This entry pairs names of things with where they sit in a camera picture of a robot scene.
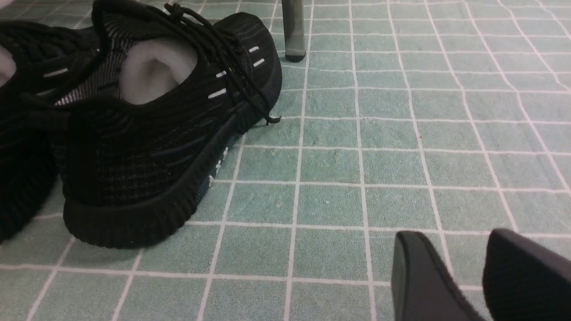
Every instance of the chair leg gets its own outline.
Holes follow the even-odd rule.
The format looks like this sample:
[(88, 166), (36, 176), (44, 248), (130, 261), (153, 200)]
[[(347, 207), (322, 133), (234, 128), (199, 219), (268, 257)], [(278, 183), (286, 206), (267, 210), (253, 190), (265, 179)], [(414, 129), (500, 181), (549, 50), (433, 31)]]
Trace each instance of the chair leg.
[(305, 57), (303, 32), (303, 0), (282, 0), (285, 36), (285, 58), (291, 62)]

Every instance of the black rubber sole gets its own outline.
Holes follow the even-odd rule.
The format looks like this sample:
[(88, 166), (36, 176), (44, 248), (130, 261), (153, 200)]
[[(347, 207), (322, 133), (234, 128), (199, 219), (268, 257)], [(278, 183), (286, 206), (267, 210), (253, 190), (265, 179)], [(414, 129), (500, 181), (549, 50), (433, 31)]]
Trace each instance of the black rubber sole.
[(419, 232), (396, 234), (392, 270), (395, 321), (483, 321), (438, 252)]
[(0, 243), (20, 232), (36, 215), (51, 193), (57, 169), (47, 138), (34, 144), (34, 153), (21, 173), (0, 195)]
[[(274, 60), (270, 82), (262, 88), (273, 107), (282, 89), (282, 67)], [(196, 212), (228, 149), (262, 119), (243, 103), (237, 112), (196, 157), (192, 166), (166, 192), (137, 204), (92, 207), (66, 198), (63, 220), (77, 239), (107, 248), (140, 248), (155, 245), (182, 227)]]
[(494, 320), (571, 319), (571, 261), (511, 230), (490, 234), (482, 284)]

